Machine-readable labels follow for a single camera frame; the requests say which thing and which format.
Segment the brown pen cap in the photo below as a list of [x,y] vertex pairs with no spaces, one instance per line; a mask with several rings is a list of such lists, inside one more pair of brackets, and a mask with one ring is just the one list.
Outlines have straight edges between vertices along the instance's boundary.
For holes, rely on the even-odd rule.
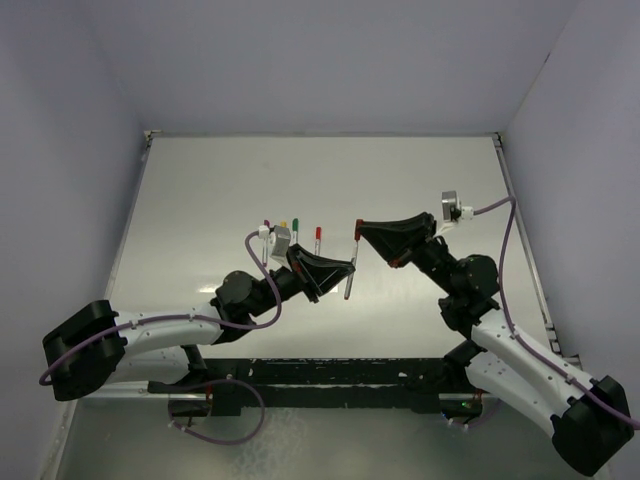
[[357,219],[356,222],[355,222],[354,240],[355,240],[356,243],[358,243],[360,241],[360,238],[361,238],[360,228],[361,228],[362,222],[363,222],[362,219]]

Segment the white pen green end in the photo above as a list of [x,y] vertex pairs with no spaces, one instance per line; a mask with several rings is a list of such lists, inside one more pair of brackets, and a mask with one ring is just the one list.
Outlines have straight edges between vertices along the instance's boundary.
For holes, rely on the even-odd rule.
[[293,244],[298,243],[299,237],[299,219],[296,217],[292,220],[292,242]]

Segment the white pen purple end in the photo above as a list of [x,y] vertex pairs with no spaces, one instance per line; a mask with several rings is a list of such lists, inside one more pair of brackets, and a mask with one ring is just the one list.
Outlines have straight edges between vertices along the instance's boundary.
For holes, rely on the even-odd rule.
[[269,258],[270,227],[267,227],[267,226],[264,225],[264,227],[261,228],[260,231],[261,231],[260,238],[262,239],[262,265],[264,267],[267,267],[268,266],[268,258]]

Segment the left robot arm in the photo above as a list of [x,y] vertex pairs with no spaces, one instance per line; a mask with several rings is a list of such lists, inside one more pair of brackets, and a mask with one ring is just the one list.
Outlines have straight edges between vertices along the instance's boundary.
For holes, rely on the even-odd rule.
[[[302,294],[316,303],[353,274],[352,263],[290,247],[284,264],[257,279],[235,270],[214,297],[183,312],[130,313],[107,300],[88,303],[42,340],[47,368],[38,382],[50,386],[60,402],[88,396],[105,385],[138,381],[177,385],[184,392],[202,387],[199,345],[231,343],[251,331],[272,326],[283,304]],[[272,321],[256,318],[272,312]]]

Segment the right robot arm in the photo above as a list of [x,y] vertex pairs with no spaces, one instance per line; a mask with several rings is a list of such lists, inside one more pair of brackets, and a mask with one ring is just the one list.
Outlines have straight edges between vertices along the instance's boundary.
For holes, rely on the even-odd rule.
[[493,394],[539,426],[559,456],[587,477],[633,438],[619,382],[571,365],[508,319],[504,302],[495,299],[499,270],[491,257],[455,258],[426,212],[400,221],[359,220],[355,237],[390,267],[412,264],[445,292],[441,316],[465,339],[447,356],[444,376],[452,389]]

